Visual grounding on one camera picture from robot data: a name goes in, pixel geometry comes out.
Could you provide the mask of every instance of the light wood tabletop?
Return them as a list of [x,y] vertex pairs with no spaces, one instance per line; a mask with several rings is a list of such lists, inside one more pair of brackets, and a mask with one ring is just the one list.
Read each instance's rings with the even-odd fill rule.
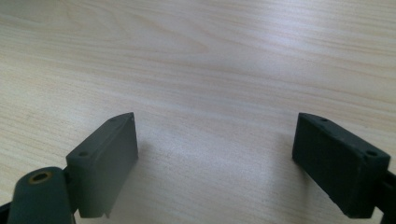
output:
[[379,223],[291,150],[316,114],[396,173],[396,2],[0,0],[0,203],[127,112],[139,160],[110,219],[78,223]]

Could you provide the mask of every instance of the wood grain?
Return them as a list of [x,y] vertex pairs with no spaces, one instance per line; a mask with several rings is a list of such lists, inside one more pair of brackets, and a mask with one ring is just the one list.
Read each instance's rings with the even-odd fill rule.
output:
[[395,21],[390,0],[0,0],[0,201],[134,111],[112,217],[78,223],[379,223],[290,157],[302,111],[396,158]]

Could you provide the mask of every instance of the wooden surface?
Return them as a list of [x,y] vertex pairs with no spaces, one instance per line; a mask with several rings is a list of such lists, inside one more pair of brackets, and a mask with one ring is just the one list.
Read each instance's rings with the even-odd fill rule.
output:
[[317,114],[396,172],[395,21],[393,0],[0,0],[0,201],[134,111],[112,217],[78,223],[379,223],[345,217],[291,148]]

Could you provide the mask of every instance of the black object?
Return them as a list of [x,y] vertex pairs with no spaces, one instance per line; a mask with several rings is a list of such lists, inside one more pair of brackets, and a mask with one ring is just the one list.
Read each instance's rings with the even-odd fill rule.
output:
[[21,178],[11,203],[0,207],[0,224],[71,224],[109,215],[137,160],[134,113],[109,119],[69,155],[67,167],[47,167]]
[[396,177],[390,155],[328,119],[299,114],[293,159],[326,191],[345,215],[396,223]]

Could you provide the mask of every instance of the screw hole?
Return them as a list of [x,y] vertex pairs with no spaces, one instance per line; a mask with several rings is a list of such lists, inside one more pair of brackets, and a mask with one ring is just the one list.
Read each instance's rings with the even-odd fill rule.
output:
[[78,155],[79,155],[80,157],[86,157],[86,156],[88,156],[88,152],[82,151],[82,152],[78,153]]
[[44,181],[47,181],[48,179],[50,179],[51,176],[52,176],[52,173],[48,172],[48,171],[32,175],[29,178],[29,184],[33,184],[34,185],[34,184],[43,183]]
[[366,153],[369,156],[377,156],[376,152],[374,152],[374,151],[366,151]]

